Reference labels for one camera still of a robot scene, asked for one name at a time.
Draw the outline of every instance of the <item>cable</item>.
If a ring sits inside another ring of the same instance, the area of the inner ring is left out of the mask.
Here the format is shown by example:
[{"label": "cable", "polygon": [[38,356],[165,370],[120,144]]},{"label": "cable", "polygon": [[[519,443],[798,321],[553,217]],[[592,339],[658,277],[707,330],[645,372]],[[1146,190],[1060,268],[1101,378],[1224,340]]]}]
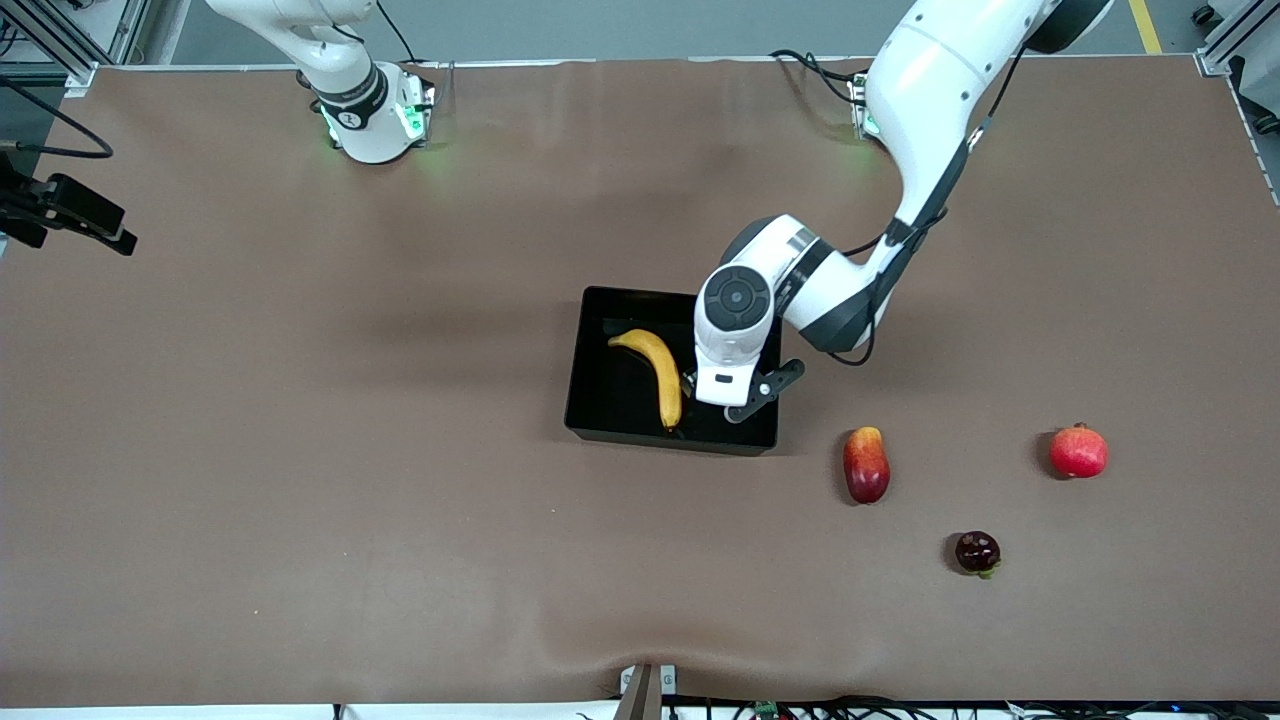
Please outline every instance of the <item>cable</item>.
[{"label": "cable", "polygon": [[[937,215],[934,215],[933,218],[929,219],[929,222],[927,222],[923,225],[920,225],[920,227],[915,228],[914,231],[911,231],[911,234],[906,236],[906,240],[902,241],[902,245],[908,245],[910,242],[918,241],[918,238],[920,236],[923,236],[924,233],[929,232],[929,228],[932,228],[933,225],[941,223],[942,218],[946,218],[946,217],[947,217],[947,209],[946,209],[946,206],[943,206],[942,210],[940,210]],[[881,240],[882,240],[882,237],[878,237],[878,238],[868,242],[867,245],[861,245],[861,246],[855,247],[855,249],[852,249],[852,250],[850,250],[847,252],[844,252],[844,255],[847,258],[850,255],[858,255],[859,252],[863,252],[865,250],[870,250],[872,247],[876,247],[877,245],[879,245]],[[872,359],[872,352],[876,350],[876,313],[878,311],[878,305],[879,305],[878,302],[876,302],[876,296],[877,296],[876,291],[879,288],[879,278],[881,278],[881,275],[877,274],[876,279],[872,281],[872,284],[869,286],[870,297],[867,301],[867,324],[870,328],[870,331],[868,332],[868,336],[867,336],[867,351],[863,352],[863,356],[859,357],[858,360],[849,360],[846,357],[841,357],[840,355],[837,355],[835,352],[828,352],[827,354],[828,357],[831,357],[836,363],[840,363],[841,365],[846,365],[849,368],[861,368],[863,365],[867,364],[868,360]],[[911,712],[913,717],[915,716],[915,711],[913,711],[913,710],[906,710],[906,712]],[[934,717],[929,716],[927,712],[920,712],[920,715],[923,715],[924,717],[928,717],[929,720],[936,720]]]},{"label": "cable", "polygon": [[858,100],[854,100],[849,95],[845,95],[844,92],[841,92],[841,90],[838,87],[836,87],[831,82],[831,81],[850,82],[850,81],[854,79],[854,76],[856,76],[859,73],[841,74],[841,73],[837,73],[837,72],[833,72],[833,70],[828,70],[827,68],[823,68],[822,64],[818,63],[818,59],[814,58],[813,53],[805,53],[804,55],[801,55],[801,54],[796,53],[795,50],[786,50],[786,49],[783,49],[783,50],[774,50],[773,53],[769,53],[769,56],[771,58],[792,58],[795,60],[799,60],[800,64],[804,65],[806,69],[809,69],[809,70],[812,70],[814,73],[818,73],[818,77],[822,78],[822,82],[826,83],[827,88],[831,90],[831,92],[835,94],[836,97],[840,97],[841,100],[844,100],[845,102],[849,102],[850,105],[861,105],[861,102],[859,102]]},{"label": "cable", "polygon": [[349,38],[355,40],[356,42],[358,42],[361,45],[365,44],[365,38],[364,37],[360,37],[358,35],[356,35],[353,32],[347,32],[347,31],[342,29],[340,27],[338,27],[338,23],[334,23],[334,24],[332,24],[329,27],[333,28],[334,32],[337,32],[338,35],[340,35],[343,37],[349,37]]},{"label": "cable", "polygon": [[17,150],[19,152],[44,152],[45,155],[61,155],[64,158],[84,158],[87,160],[105,160],[106,158],[115,155],[115,150],[111,150],[111,146],[108,145],[106,141],[99,137],[93,131],[82,126],[74,118],[67,115],[67,113],[63,113],[61,110],[54,108],[49,102],[45,102],[40,97],[36,97],[26,87],[22,87],[20,85],[13,82],[12,79],[6,78],[3,74],[0,74],[0,86],[8,87],[9,90],[17,92],[18,95],[22,95],[41,110],[45,110],[46,113],[51,114],[59,120],[72,126],[73,128],[76,128],[77,132],[93,141],[93,143],[97,145],[101,150],[73,150],[70,147],[50,147],[47,145],[33,145],[18,141],[4,141],[3,145],[0,145],[0,147],[6,150]]},{"label": "cable", "polygon": [[393,20],[392,17],[387,14],[387,8],[383,8],[383,0],[378,0],[376,5],[378,5],[378,12],[383,14],[383,19],[387,20],[387,24],[392,26],[392,32],[396,33],[396,37],[399,38],[401,45],[404,47],[404,54],[407,59],[402,61],[421,63],[422,60],[413,53],[413,49],[408,46],[408,41],[404,40],[404,33],[399,31],[399,26],[397,26],[396,20]]},{"label": "cable", "polygon": [[[946,218],[946,217],[947,217],[947,209],[942,208],[941,213],[938,213],[937,215],[934,215],[933,219],[931,219],[929,222],[927,222],[923,225],[920,225],[920,229],[918,229],[914,233],[911,233],[910,236],[908,236],[908,240],[910,240],[911,237],[915,237],[916,234],[919,234],[922,232],[928,231],[933,225],[941,223],[942,218]],[[876,240],[873,240],[873,241],[870,241],[870,242],[868,242],[865,245],[859,245],[858,247],[855,247],[852,250],[846,250],[846,251],[841,252],[841,255],[844,255],[845,258],[852,258],[854,255],[858,255],[859,252],[867,252],[872,247],[876,247],[877,245],[879,245],[879,241],[883,240],[883,238],[884,238],[884,236],[879,236]]]},{"label": "cable", "polygon": [[991,110],[987,110],[987,119],[996,117],[996,109],[1000,108],[1000,101],[1005,99],[1005,91],[1009,90],[1009,81],[1014,79],[1014,72],[1018,69],[1018,61],[1023,59],[1023,53],[1027,51],[1027,46],[1023,45],[1018,49],[1018,54],[1014,55],[1014,61],[1009,65],[1009,73],[1005,74],[1005,82],[1000,83],[1000,92],[996,94],[996,100],[991,102]]},{"label": "cable", "polygon": [[[787,54],[788,56],[796,55],[795,53],[791,53],[790,50],[787,50],[787,51],[780,50],[778,53]],[[1027,45],[1023,45],[1021,47],[1019,47],[1018,49],[1018,54],[1014,55],[1014,61],[1009,65],[1009,72],[1005,74],[1005,81],[1002,83],[1000,83],[1000,91],[996,92],[996,99],[991,102],[991,109],[987,110],[987,117],[986,117],[986,119],[983,119],[983,122],[980,124],[982,129],[986,129],[986,127],[988,124],[991,124],[992,118],[996,117],[996,110],[1000,109],[1000,102],[1005,99],[1005,91],[1009,90],[1009,81],[1011,81],[1014,78],[1014,72],[1018,70],[1018,63],[1023,59],[1023,54],[1024,53],[1027,53]],[[817,60],[814,60],[813,65],[809,65],[805,60],[806,60],[806,58],[801,58],[800,59],[800,61],[804,63],[804,65],[806,68],[809,68],[810,70],[814,70],[814,72],[819,73],[823,77],[823,81],[827,79],[827,74],[826,74],[827,70],[823,70],[822,67],[817,64]],[[928,232],[929,228],[932,228],[933,225],[938,224],[942,220],[942,218],[946,218],[946,217],[947,217],[947,209],[942,208],[942,210],[937,215],[934,215],[929,222],[924,223],[918,229],[915,229],[910,236],[908,236],[906,242],[910,242],[910,241],[915,240],[916,237],[919,237],[920,234]],[[849,256],[852,256],[852,255],[858,255],[859,252],[865,252],[865,251],[870,250],[872,247],[876,247],[877,245],[879,245],[882,237],[878,237],[878,238],[876,238],[876,240],[873,240],[873,241],[870,241],[868,243],[859,245],[858,247],[855,247],[852,250],[847,250],[842,255],[845,258],[849,258]],[[870,299],[867,302],[867,324],[870,327],[870,331],[869,331],[868,337],[867,337],[867,351],[863,352],[863,356],[859,357],[858,360],[847,360],[847,359],[841,357],[840,355],[837,355],[835,352],[828,352],[827,356],[831,357],[832,360],[835,360],[836,363],[840,363],[841,365],[847,365],[850,368],[860,368],[860,366],[865,365],[868,360],[872,359],[872,352],[876,350],[876,311],[877,311],[877,309],[876,309],[877,307],[877,304],[876,304],[876,288],[877,288],[878,284],[879,284],[879,275],[877,275],[876,281],[872,282],[872,284],[870,284]],[[858,720],[865,720],[865,717],[859,717]],[[1053,717],[1046,717],[1044,720],[1116,720],[1116,719],[1112,717],[1112,716],[1110,716],[1110,715],[1107,715],[1107,714],[1103,714],[1102,711],[1098,711],[1094,715],[1087,715],[1084,717],[1060,717],[1060,716],[1053,716]],[[1125,715],[1123,717],[1119,717],[1119,720],[1128,720],[1128,715]]]}]

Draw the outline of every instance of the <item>dark red fruit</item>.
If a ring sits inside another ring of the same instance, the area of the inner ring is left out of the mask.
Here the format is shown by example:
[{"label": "dark red fruit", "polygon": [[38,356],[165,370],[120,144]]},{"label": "dark red fruit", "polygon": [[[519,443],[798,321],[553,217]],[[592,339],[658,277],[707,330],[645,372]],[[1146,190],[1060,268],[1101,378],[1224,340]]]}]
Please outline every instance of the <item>dark red fruit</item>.
[{"label": "dark red fruit", "polygon": [[982,530],[970,530],[956,541],[956,562],[970,575],[987,579],[1000,566],[1000,544]]}]

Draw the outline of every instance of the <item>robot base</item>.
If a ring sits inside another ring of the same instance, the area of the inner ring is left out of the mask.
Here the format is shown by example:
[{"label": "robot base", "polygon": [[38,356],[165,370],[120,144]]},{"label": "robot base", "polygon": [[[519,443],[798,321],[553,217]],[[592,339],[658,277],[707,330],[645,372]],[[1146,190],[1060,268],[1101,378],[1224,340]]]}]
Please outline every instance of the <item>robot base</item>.
[{"label": "robot base", "polygon": [[342,149],[361,163],[389,163],[410,147],[426,145],[431,110],[435,106],[435,86],[402,70],[392,63],[375,63],[387,76],[387,101],[379,108],[364,129],[349,129],[321,111],[329,124],[333,146]]}]

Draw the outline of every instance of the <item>gray floor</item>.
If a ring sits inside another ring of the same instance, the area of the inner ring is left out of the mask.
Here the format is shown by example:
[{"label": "gray floor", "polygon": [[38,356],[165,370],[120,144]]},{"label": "gray floor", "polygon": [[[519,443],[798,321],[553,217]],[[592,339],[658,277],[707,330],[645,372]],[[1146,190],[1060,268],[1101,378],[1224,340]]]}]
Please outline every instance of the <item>gray floor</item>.
[{"label": "gray floor", "polygon": [[[1158,0],[1157,29],[1171,51],[1198,45],[1187,22],[1198,0]],[[817,55],[873,55],[911,0],[383,0],[388,14],[428,60],[636,60],[764,55],[795,47]],[[374,58],[404,51],[372,15],[357,31]],[[1071,49],[1080,54],[1142,54],[1126,3]],[[284,56],[256,35],[192,0],[174,64],[280,63]]]}]

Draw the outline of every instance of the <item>metal frame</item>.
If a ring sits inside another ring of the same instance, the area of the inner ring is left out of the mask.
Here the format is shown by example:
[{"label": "metal frame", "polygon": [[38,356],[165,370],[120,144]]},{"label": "metal frame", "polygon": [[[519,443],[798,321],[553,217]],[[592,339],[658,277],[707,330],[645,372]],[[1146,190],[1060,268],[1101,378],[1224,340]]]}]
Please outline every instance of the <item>metal frame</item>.
[{"label": "metal frame", "polygon": [[1204,38],[1204,46],[1196,51],[1196,64],[1204,76],[1231,73],[1228,61],[1268,19],[1280,22],[1280,0],[1245,0],[1228,12],[1222,23]]},{"label": "metal frame", "polygon": [[[67,86],[87,88],[99,65],[128,61],[150,0],[127,0],[109,47],[99,45],[76,20],[49,0],[0,0],[0,12],[37,45],[52,64],[67,72]],[[15,74],[49,74],[52,64],[37,63]]]}]

